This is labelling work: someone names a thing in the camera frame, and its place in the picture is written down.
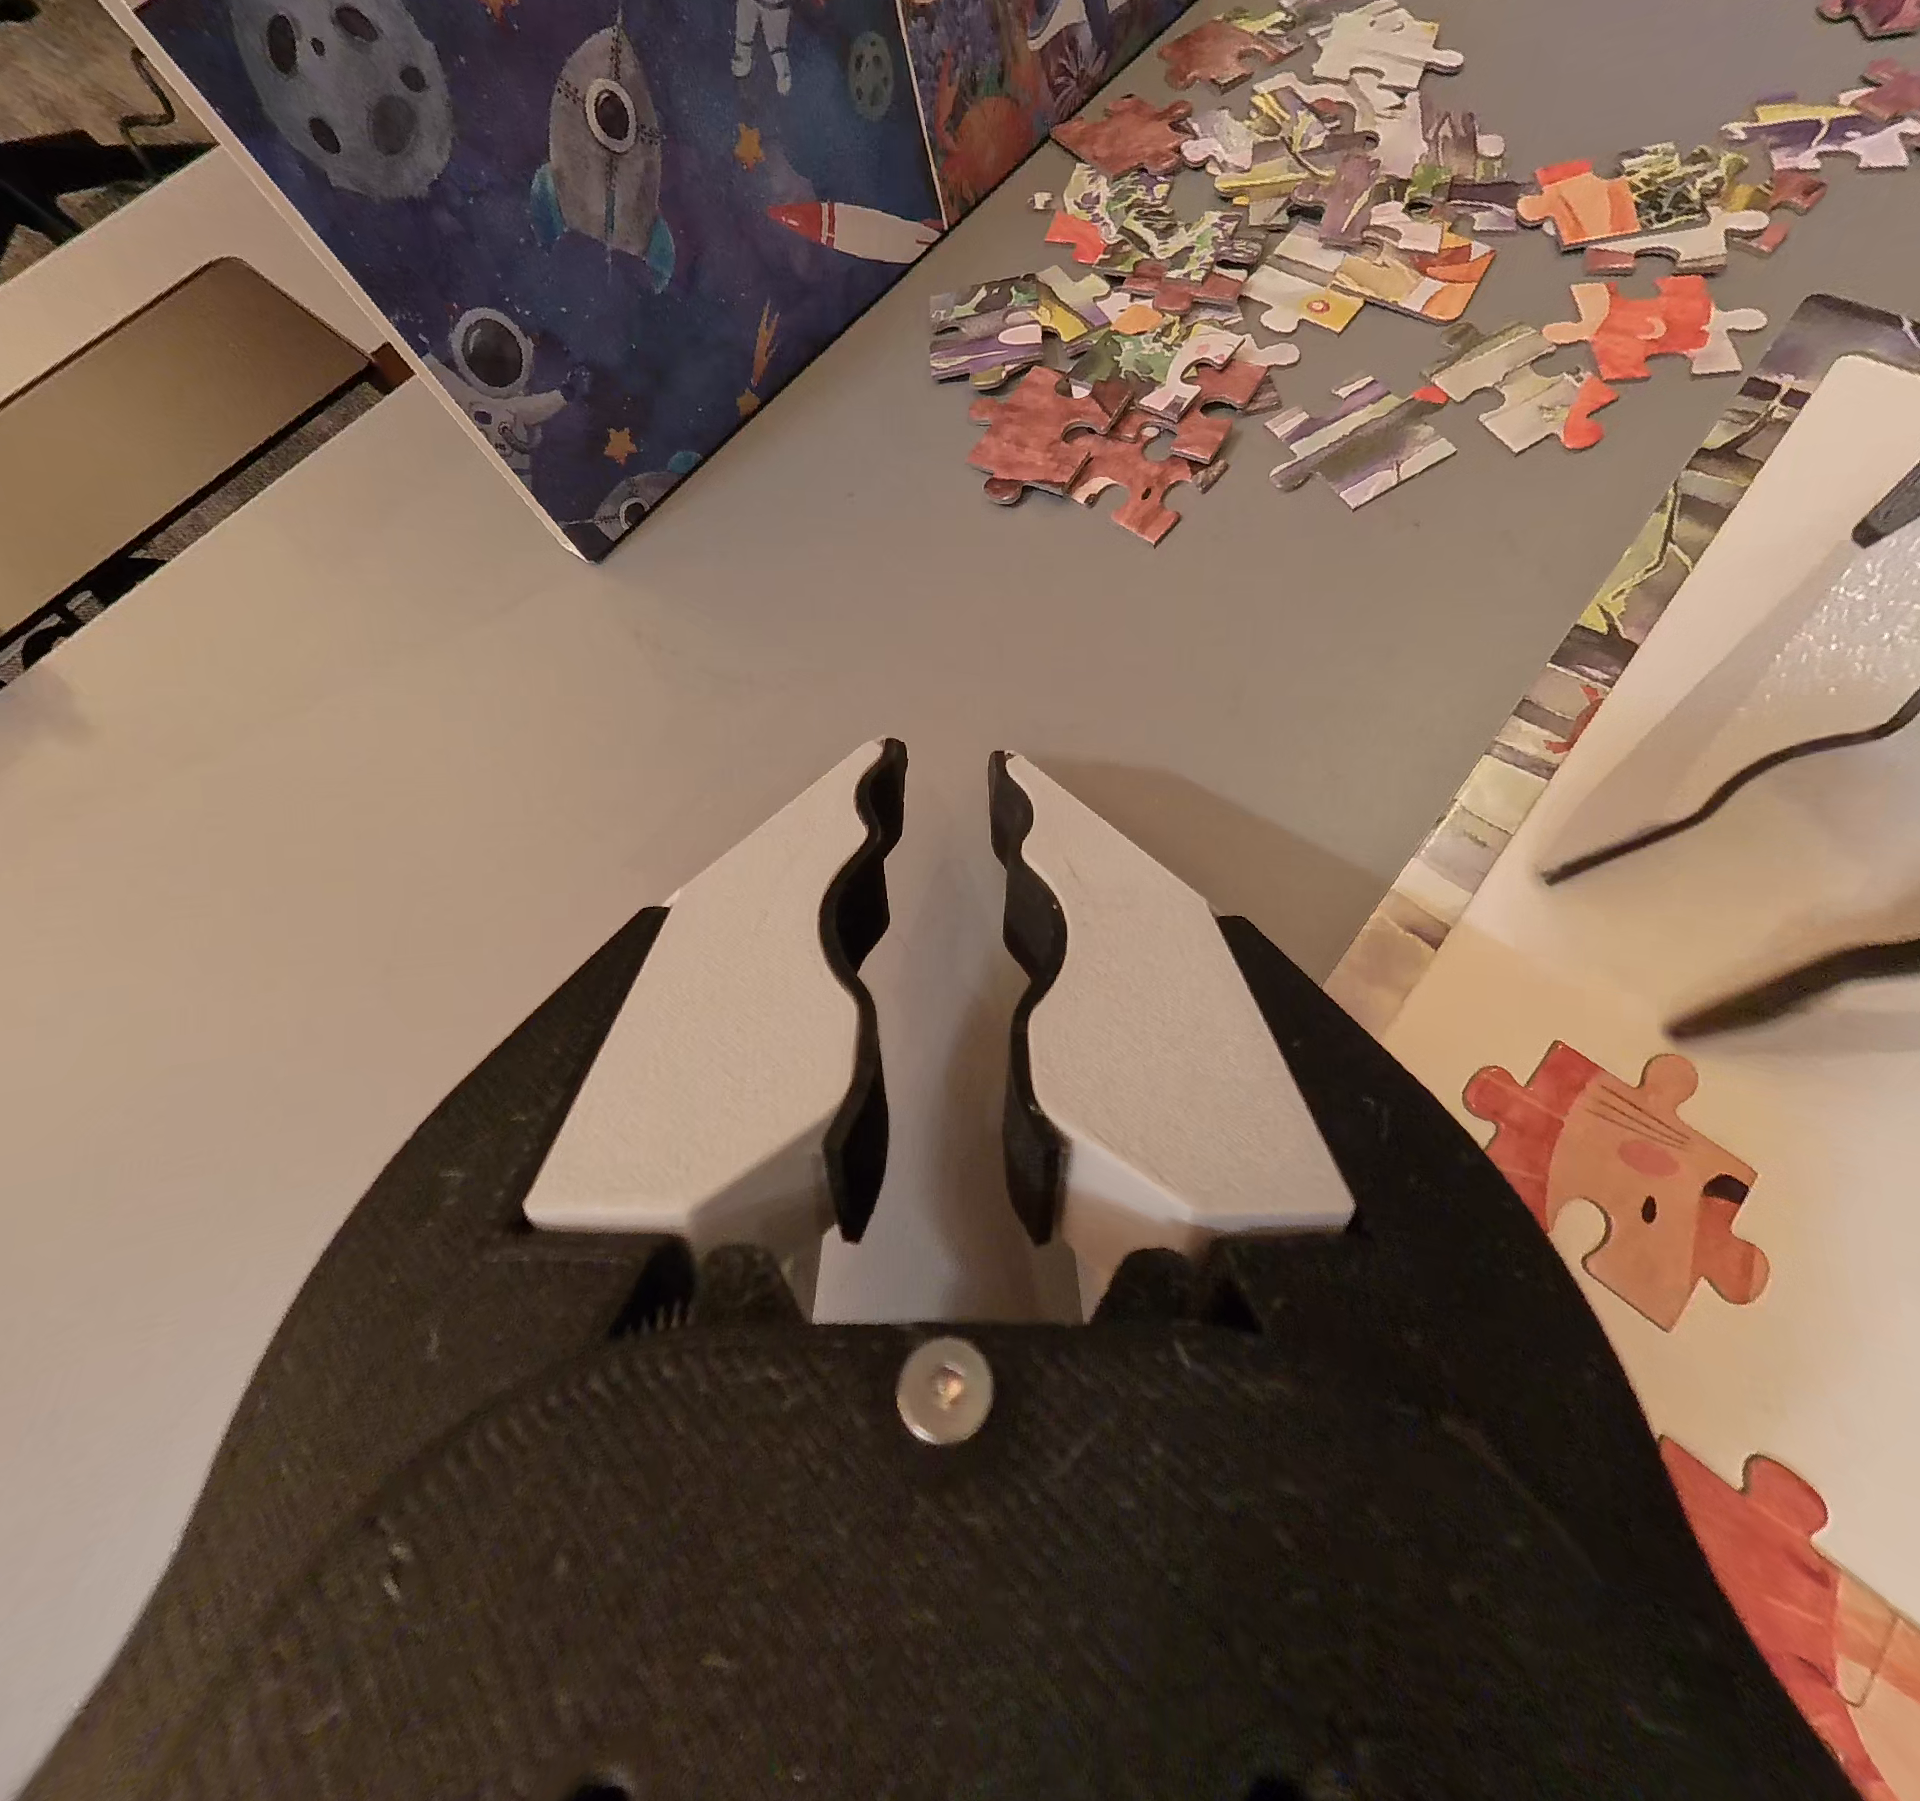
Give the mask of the black stand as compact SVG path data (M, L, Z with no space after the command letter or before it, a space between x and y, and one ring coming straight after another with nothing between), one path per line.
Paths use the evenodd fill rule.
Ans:
M17 230L36 230L54 244L75 238L85 225L65 208L73 195L131 188L141 195L209 153L203 140L102 144L90 132L38 132L2 140L2 253Z

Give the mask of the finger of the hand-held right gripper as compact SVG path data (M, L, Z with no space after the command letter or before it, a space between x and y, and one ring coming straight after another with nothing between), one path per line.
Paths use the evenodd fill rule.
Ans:
M1737 1034L1796 1012L1849 984L1918 974L1918 938L1856 943L1773 971L1735 992L1711 998L1668 1022L1668 1039L1701 1040Z
M1663 617L1608 710L1627 742L1572 807L1543 883L1591 877L1691 834L1765 775L1901 731L1914 718L1914 469L1840 525L1773 599L1708 578Z

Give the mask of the white side table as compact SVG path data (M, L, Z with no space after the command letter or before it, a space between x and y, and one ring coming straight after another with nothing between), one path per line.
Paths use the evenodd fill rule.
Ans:
M5 671L412 373L225 149L5 278Z

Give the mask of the orange cat face puzzle piece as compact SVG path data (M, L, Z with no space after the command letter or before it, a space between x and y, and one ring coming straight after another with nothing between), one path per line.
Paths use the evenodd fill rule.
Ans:
M1664 1331L1699 1286L1751 1305L1772 1275L1765 1252L1735 1227L1757 1175L1684 1118L1697 1087L1687 1054L1653 1054L1631 1082L1567 1040L1525 1082L1484 1064L1463 1087L1525 1208L1545 1231L1572 1204L1597 1208L1603 1236L1583 1268Z

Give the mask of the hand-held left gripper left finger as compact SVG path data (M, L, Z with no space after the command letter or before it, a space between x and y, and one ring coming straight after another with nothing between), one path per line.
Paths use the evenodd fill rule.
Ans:
M526 1195L535 1227L760 1247L816 1312L822 1238L860 1242L889 1151L860 967L902 782L902 741L865 741L673 891Z

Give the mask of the space and ocean print box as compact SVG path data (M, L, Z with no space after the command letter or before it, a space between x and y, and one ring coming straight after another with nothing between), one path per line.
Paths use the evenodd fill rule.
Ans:
M117 0L603 562L1197 0Z

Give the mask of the pile of loose puzzle pieces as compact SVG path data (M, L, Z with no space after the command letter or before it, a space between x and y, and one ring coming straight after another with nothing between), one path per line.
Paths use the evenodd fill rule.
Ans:
M1739 373L1764 310L1713 278L1776 253L1828 195L1828 165L1914 168L1914 60L1866 60L1828 99L1761 95L1708 140L1510 165L1506 139L1427 84L1464 67L1403 0L1217 8L1162 40L1166 95L1093 103L1191 0L1031 0L1047 105L977 100L945 132L1016 149L989 121L1055 117L1065 183L1031 208L1065 256L929 300L929 376L977 388L969 466L1004 505L1097 505L1146 544L1173 494L1223 469L1261 418L1270 481L1326 486L1359 510L1454 454L1436 409L1484 398L1508 452L1583 452L1620 388L1680 361Z

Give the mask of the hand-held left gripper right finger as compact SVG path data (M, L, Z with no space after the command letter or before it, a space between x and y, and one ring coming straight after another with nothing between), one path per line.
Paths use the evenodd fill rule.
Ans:
M1210 901L1031 759L989 761L1002 938L1025 971L1002 1147L1093 1317L1138 1252L1347 1227L1352 1194Z

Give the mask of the puzzle tray with painted border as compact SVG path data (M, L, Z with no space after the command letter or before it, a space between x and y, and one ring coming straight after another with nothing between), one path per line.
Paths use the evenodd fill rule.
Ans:
M1684 1118L1754 1170L1735 1222L1772 1275L1699 1286L1672 1331L1597 1286L1591 1204L1551 1244L1645 1423L1725 1481L1752 1453L1820 1488L1816 1545L1914 1623L1914 976L1849 984L1701 1040L1668 1022L1824 950L1914 938L1918 731L1788 765L1691 834L1567 883L1543 858L1627 742L1615 690L1684 590L1764 599L1914 469L1914 314L1806 297L1752 361L1608 586L1524 691L1330 990L1490 1147L1463 1108L1484 1064L1525 1082L1553 1040L1621 1079L1663 1051Z

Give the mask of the red orange joined puzzle section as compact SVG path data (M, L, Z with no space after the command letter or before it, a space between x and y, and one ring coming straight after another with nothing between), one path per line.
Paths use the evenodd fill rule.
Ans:
M1792 1468L1752 1453L1721 1479L1659 1439L1716 1583L1801 1714L1866 1798L1918 1794L1918 1627L1820 1545L1830 1511Z

